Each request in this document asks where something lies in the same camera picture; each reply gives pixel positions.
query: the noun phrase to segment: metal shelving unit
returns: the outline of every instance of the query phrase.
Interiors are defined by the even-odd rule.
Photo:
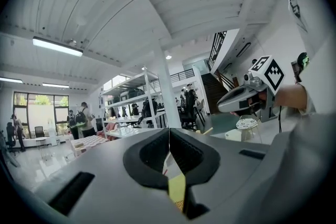
[[[158,93],[156,92],[156,90],[150,85],[150,82],[153,80],[157,80],[158,77],[157,75],[153,74],[152,72],[149,72],[147,70],[147,68],[144,68],[144,71],[118,85],[116,85],[115,87],[112,87],[110,90],[107,90],[105,92],[103,92],[101,95],[120,95],[121,93],[134,89],[134,88],[139,88],[141,86],[146,85],[146,91],[145,94],[137,96],[137,97],[133,97],[127,100],[122,100],[120,102],[117,103],[113,103],[107,106],[102,107],[102,109],[105,111],[106,108],[118,108],[121,107],[123,105],[127,105],[127,104],[131,104],[134,102],[140,102],[142,100],[145,100],[146,98],[148,98],[149,100],[149,105],[150,105],[150,110],[151,110],[151,114],[154,115],[154,108],[153,108],[153,102],[152,102],[152,97],[158,96]],[[151,94],[150,89],[153,89],[155,94]],[[104,129],[104,133],[105,133],[105,137],[107,137],[107,135],[109,135],[110,132],[107,132],[105,129],[105,124],[104,123],[108,123],[108,122],[113,122],[113,123],[123,123],[123,122],[130,122],[132,120],[135,120],[135,117],[126,117],[126,118],[118,118],[118,113],[116,113],[117,118],[113,119],[113,120],[108,120],[108,121],[103,121],[103,129]],[[155,116],[152,117],[148,117],[145,118],[143,120],[149,121],[151,120],[153,122],[154,125],[154,129],[157,129],[158,125],[156,123],[156,118],[161,116],[162,112],[160,112]]]

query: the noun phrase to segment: green plant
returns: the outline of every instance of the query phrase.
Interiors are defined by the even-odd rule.
[[[49,97],[46,95],[37,95],[35,96],[35,104],[51,104]]]
[[[60,106],[69,106],[69,98],[67,96],[63,96],[60,101]]]
[[[27,105],[27,100],[24,98],[22,94],[20,94],[19,105]]]

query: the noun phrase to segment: ceiling light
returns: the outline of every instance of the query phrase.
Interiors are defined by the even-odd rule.
[[[49,84],[49,83],[42,83],[42,85],[46,87],[69,88],[69,86],[67,85],[58,85],[58,84]]]
[[[0,77],[0,80],[7,81],[7,82],[23,83],[21,79],[7,79],[7,78]]]
[[[82,56],[83,54],[83,51],[79,49],[64,46],[62,44],[51,42],[49,40],[42,39],[42,38],[34,37],[33,44],[38,47],[60,51],[60,52],[64,52],[65,54],[71,54],[71,55],[78,56],[78,57]]]

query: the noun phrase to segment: fluorescent light fixture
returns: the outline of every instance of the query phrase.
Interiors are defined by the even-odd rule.
[[[71,54],[71,55],[78,56],[78,57],[82,56],[83,54],[83,51],[79,49],[64,46],[62,44],[51,42],[47,39],[42,39],[38,37],[33,37],[33,44],[38,47],[60,51],[60,52],[64,52],[65,54]]]
[[[7,79],[7,78],[0,77],[0,80],[7,81],[7,82],[23,83],[21,79]]]
[[[49,83],[42,83],[42,85],[46,87],[69,88],[69,86],[67,85],[58,85],[58,84],[49,84]]]
[[[251,46],[251,42],[246,43],[246,45],[243,47],[243,49],[240,50],[240,52],[237,54],[237,58],[242,56],[242,54]]]

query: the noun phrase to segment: black cable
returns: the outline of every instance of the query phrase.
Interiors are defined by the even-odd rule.
[[[280,112],[279,112],[279,116],[278,116],[278,120],[279,120],[279,133],[282,132],[282,129],[281,129],[281,108],[282,108],[282,106],[280,106]]]

